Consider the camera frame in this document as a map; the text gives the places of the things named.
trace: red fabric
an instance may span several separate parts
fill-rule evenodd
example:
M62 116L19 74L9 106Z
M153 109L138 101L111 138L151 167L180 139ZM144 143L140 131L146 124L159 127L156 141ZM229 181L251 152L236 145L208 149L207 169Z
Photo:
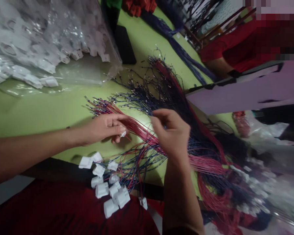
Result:
M235 70L244 72L276 60L281 47L294 47L294 21L280 20L271 14L240 25L216 39L202 49L201 60L207 62L224 57Z
M75 183L35 180L0 206L0 234L159 234L136 197L105 219L106 196Z

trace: red shirt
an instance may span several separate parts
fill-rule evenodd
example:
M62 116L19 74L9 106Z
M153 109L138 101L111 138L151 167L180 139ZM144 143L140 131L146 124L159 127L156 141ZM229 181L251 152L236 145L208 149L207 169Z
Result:
M109 199L76 183L35 180L0 206L0 234L159 234L133 196L106 219L103 203Z

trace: green table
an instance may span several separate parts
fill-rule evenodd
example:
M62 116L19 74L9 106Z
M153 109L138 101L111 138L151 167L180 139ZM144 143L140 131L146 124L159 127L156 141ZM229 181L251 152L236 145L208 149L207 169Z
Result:
M172 23L162 11L157 8L154 14L164 19L172 28ZM143 73L144 70L140 68L142 66L141 61L147 60L148 56L153 55L154 49L158 47L162 54L165 55L166 62L168 64L173 64L177 74L183 78L186 89L194 87L194 84L197 86L200 85L192 72L172 49L168 41L155 32L141 18L131 17L124 11L121 11L119 25L126 27L137 59L137 64L135 66L127 67ZM198 54L182 36L177 38L175 35L174 38L192 58L200 61ZM6 83L11 83L13 85L16 81L11 79L10 81L6 81ZM115 94L116 92L126 91L123 87L112 81L107 82L102 87L65 84L62 84L62 86L71 89L71 91L55 94L40 93L23 96L21 98L16 98L0 91L0 137L43 133L80 124L91 119L91 114L85 107L87 103L84 98L85 95L88 97L95 96L105 99L107 96ZM138 119L143 124L150 125L150 119L141 112L126 108L121 108L121 110L125 114ZM88 156L96 151L99 151L103 157L108 157L117 153L122 153L133 145L141 142L138 137L131 137L131 142L124 138L121 144L117 146L110 142L96 143L88 147L67 150L54 156L54 158L78 164L81 156ZM162 164L156 170L149 172L146 177L146 182L163 185L165 168L166 163ZM199 195L197 183L195 181L194 185Z

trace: person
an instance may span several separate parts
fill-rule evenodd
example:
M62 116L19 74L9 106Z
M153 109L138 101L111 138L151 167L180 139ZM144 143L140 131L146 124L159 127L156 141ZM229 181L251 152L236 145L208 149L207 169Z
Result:
M190 126L173 110L151 117L167 154L164 180L163 234L204 234L203 218L191 180L188 159ZM62 151L111 137L120 142L128 116L105 114L82 127L0 139L0 183ZM0 234L158 234L150 214L131 196L129 203L105 219L94 190L75 183L35 180L0 206Z
M201 50L201 61L220 80L238 78L294 50L294 14L261 14L260 18L239 25Z

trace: right hand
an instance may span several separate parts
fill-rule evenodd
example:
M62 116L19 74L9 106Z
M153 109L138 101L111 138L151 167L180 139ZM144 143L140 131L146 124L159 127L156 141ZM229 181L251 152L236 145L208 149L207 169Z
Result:
M188 159L190 126L174 110L158 109L153 111L153 115L151 123L164 152L169 158Z

